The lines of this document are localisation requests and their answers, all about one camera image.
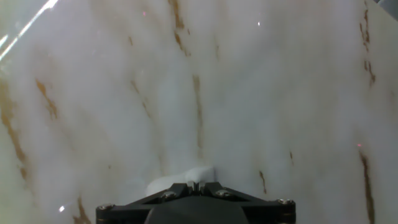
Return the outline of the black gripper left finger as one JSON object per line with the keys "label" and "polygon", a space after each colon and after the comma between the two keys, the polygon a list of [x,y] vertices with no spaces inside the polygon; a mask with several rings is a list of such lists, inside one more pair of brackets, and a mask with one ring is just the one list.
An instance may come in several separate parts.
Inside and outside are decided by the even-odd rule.
{"label": "black gripper left finger", "polygon": [[196,183],[177,183],[171,187],[127,205],[106,203],[96,208],[96,224],[144,223],[150,211],[165,202],[192,196]]}

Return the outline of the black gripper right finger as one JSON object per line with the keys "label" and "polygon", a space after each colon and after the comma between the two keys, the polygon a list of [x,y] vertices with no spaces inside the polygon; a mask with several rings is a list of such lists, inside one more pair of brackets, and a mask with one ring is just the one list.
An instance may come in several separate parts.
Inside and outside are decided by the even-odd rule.
{"label": "black gripper right finger", "polygon": [[231,202],[243,211],[249,223],[295,223],[295,202],[291,199],[267,201],[223,187],[219,182],[199,182],[196,184],[196,193]]}

